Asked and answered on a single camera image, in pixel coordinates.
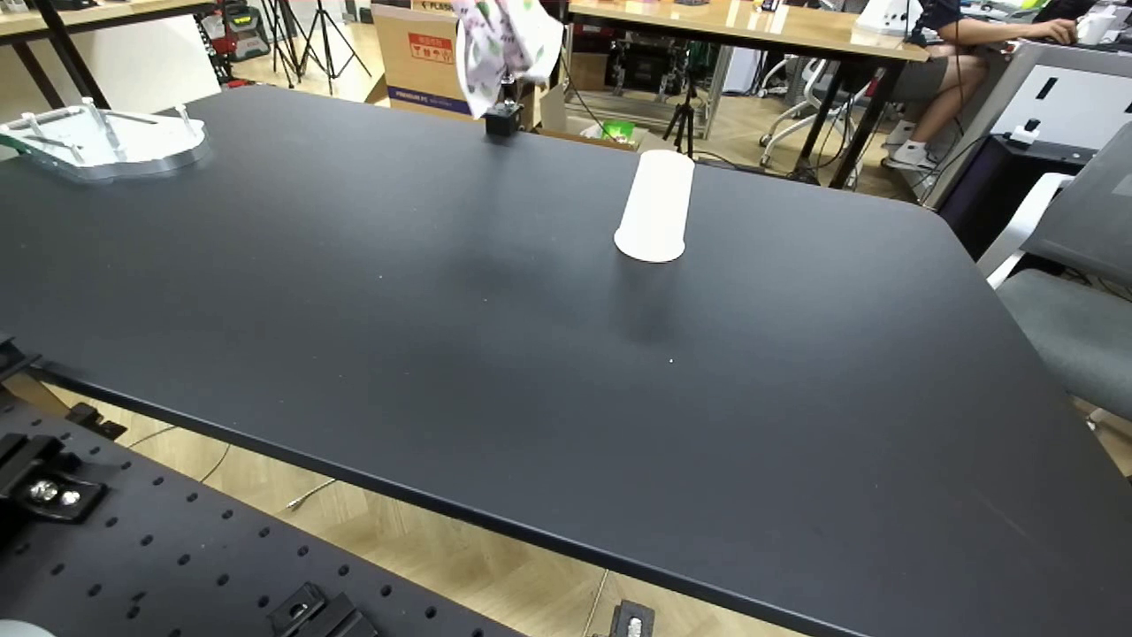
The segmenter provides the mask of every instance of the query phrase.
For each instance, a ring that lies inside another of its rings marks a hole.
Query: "black tabletop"
[[[0,167],[0,327],[84,391],[804,629],[1130,635],[1132,492],[949,226],[249,89],[214,162]]]

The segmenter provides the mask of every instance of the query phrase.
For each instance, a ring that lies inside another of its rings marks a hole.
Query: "shoe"
[[[894,154],[903,141],[914,140],[914,132],[917,132],[914,121],[897,121],[897,124],[889,132],[884,150]]]
[[[894,154],[884,155],[884,167],[897,173],[917,173],[917,170],[930,170],[933,162],[926,161],[923,141],[903,141]]]

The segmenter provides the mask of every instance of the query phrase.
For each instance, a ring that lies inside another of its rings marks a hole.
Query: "perforated metal plate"
[[[269,615],[314,584],[392,637],[512,635],[5,393],[0,432],[60,436],[81,458],[70,473],[111,489],[81,523],[0,509],[0,621],[48,635],[250,637],[271,635]]]

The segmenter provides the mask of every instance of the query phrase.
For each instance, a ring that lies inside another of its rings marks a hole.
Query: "laboratory room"
[[[1130,0],[0,0],[0,637],[1132,635]]]

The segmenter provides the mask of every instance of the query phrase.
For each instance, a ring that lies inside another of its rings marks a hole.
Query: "cardboard box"
[[[456,16],[376,7],[392,110],[469,121],[456,81]]]

